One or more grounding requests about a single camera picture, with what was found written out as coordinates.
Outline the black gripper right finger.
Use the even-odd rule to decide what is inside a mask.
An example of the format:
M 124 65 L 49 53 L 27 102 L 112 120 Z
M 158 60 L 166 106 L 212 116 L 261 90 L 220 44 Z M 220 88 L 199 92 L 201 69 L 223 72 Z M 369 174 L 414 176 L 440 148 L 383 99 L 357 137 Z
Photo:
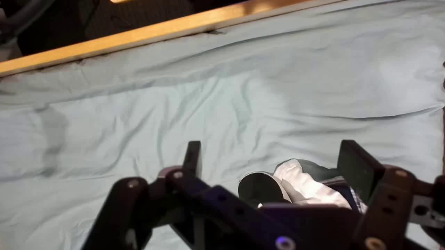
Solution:
M 355 141 L 343 141 L 339 156 L 339 172 L 364 203 L 369 203 L 386 173 L 379 163 Z

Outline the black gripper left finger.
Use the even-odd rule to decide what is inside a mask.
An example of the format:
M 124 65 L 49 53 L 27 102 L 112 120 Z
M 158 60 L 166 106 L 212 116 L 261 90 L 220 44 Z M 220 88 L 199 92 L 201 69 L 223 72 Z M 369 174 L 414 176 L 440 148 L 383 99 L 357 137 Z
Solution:
M 183 169 L 187 174 L 197 177 L 201 166 L 201 147 L 199 141 L 188 144 Z

